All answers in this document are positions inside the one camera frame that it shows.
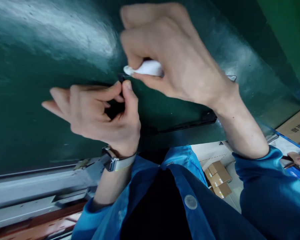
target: blue jacket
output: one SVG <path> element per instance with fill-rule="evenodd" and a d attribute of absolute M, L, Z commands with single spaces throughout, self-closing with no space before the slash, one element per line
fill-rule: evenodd
<path fill-rule="evenodd" d="M 191 147 L 176 147 L 168 151 L 161 165 L 137 156 L 131 181 L 117 201 L 90 212 L 91 199 L 75 225 L 72 239 L 119 239 L 122 223 L 160 168 L 169 168 L 175 178 L 192 239 L 300 239 L 300 180 L 282 168 L 281 151 L 270 146 L 268 155 L 260 159 L 233 156 L 244 183 L 240 196 L 242 214 L 208 190 Z"/>

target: forearm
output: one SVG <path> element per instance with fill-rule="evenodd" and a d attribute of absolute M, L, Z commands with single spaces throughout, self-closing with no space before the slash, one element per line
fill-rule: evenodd
<path fill-rule="evenodd" d="M 104 169 L 93 198 L 91 211 L 111 205 L 118 199 L 131 179 L 131 169 L 132 165 L 117 172 L 108 172 Z"/>
<path fill-rule="evenodd" d="M 220 102 L 214 111 L 235 153 L 250 159 L 261 158 L 268 154 L 269 145 L 243 103 L 238 88 Z"/>

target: smartwatch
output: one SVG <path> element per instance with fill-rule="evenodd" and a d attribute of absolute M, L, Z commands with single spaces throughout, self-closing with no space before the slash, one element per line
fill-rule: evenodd
<path fill-rule="evenodd" d="M 108 145 L 102 148 L 102 157 L 100 158 L 100 161 L 102 162 L 103 166 L 108 170 L 108 172 L 120 171 L 126 167 L 129 167 L 133 163 L 136 154 L 137 153 L 127 158 L 119 158 L 111 150 L 110 145 Z"/>

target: wrist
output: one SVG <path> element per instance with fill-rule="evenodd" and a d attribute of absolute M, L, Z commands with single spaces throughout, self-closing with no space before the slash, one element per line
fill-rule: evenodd
<path fill-rule="evenodd" d="M 110 144 L 112 151 L 119 158 L 126 158 L 133 156 L 138 149 L 139 139 L 138 141 L 133 141 L 131 143 L 121 143 L 121 144 Z"/>
<path fill-rule="evenodd" d="M 233 116 L 236 109 L 240 107 L 241 103 L 244 105 L 237 83 L 232 82 L 230 89 L 227 89 L 221 96 L 215 100 L 210 107 L 217 115 L 222 117 Z"/>

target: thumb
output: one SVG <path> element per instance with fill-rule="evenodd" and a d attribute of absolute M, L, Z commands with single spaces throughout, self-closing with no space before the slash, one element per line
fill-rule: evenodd
<path fill-rule="evenodd" d="M 147 74 L 140 74 L 140 73 L 133 73 L 132 75 L 134 78 L 141 80 L 147 87 L 155 89 L 159 92 L 164 92 L 165 90 L 165 82 L 161 77 L 147 75 Z"/>
<path fill-rule="evenodd" d="M 126 115 L 138 114 L 138 97 L 134 94 L 130 80 L 125 80 L 122 83 L 122 94 L 125 102 Z"/>

